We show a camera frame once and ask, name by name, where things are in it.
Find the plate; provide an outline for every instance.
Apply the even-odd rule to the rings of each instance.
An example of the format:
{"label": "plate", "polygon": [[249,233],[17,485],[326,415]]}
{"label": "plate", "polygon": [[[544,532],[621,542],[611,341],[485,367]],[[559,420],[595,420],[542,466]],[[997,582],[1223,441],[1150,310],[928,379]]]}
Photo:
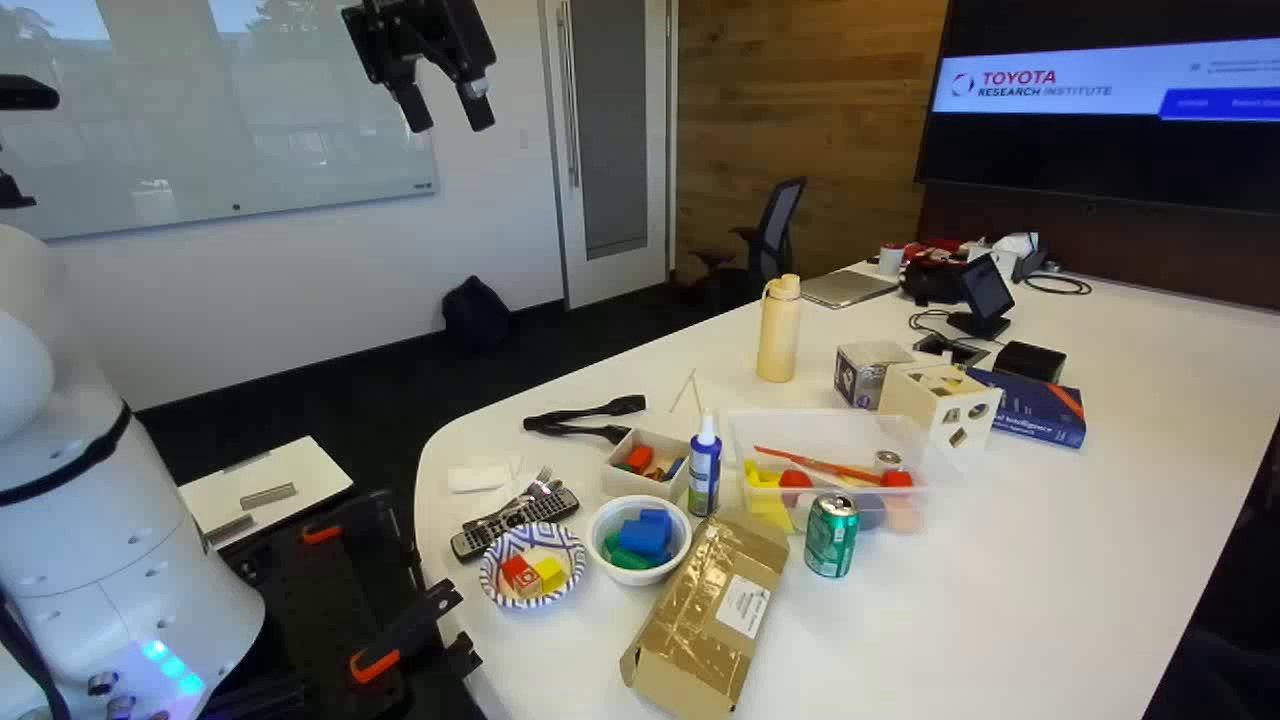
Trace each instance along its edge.
{"label": "plate", "polygon": [[[566,582],[544,598],[514,594],[506,572],[499,572],[499,564],[508,556],[522,556],[522,551],[534,551],[534,550],[566,562]],[[587,570],[585,542],[570,535],[559,523],[522,523],[522,527],[508,527],[499,542],[488,546],[488,551],[481,562],[481,588],[496,610],[534,611],[534,610],[550,610],[550,606],[559,606],[566,598],[572,598],[580,588],[580,582],[585,582],[585,570]]]}

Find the black chair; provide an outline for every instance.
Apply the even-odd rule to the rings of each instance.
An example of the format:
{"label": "black chair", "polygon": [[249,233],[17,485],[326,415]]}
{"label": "black chair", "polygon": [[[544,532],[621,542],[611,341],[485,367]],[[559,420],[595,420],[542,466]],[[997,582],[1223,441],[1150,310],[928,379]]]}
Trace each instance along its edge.
{"label": "black chair", "polygon": [[806,178],[780,182],[762,223],[733,228],[748,246],[748,270],[733,265],[737,252],[697,249],[691,256],[709,265],[709,277],[697,279],[697,287],[754,301],[771,277],[791,272],[791,215],[806,184]]}

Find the soda can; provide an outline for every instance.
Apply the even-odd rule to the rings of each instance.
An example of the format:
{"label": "soda can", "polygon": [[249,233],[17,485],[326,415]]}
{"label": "soda can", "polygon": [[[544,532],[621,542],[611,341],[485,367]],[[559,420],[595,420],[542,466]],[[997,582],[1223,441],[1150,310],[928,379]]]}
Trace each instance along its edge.
{"label": "soda can", "polygon": [[856,550],[856,506],[838,492],[816,497],[806,527],[806,564],[816,577],[839,582],[853,570],[853,550]]}

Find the glue bottle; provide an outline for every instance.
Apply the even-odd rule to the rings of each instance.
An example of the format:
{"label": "glue bottle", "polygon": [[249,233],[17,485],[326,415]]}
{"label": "glue bottle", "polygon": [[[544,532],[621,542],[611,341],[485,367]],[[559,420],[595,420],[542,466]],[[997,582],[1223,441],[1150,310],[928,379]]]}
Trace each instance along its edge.
{"label": "glue bottle", "polygon": [[787,386],[796,376],[796,341],[802,341],[802,277],[786,272],[769,279],[762,296],[755,376],[769,386]]}
{"label": "glue bottle", "polygon": [[705,427],[690,441],[690,518],[716,518],[722,506],[722,436],[716,420],[705,415]]}

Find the book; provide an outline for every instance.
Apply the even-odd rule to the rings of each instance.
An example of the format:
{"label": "book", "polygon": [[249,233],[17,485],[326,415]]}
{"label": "book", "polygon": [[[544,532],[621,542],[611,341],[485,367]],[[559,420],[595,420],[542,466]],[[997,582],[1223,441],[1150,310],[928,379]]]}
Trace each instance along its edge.
{"label": "book", "polygon": [[1086,426],[1079,387],[1045,386],[1011,372],[986,372],[986,367],[969,367],[969,376],[990,387],[1006,387],[1006,399],[993,426],[997,432],[1031,436],[1064,448],[1086,443],[1089,426]]}

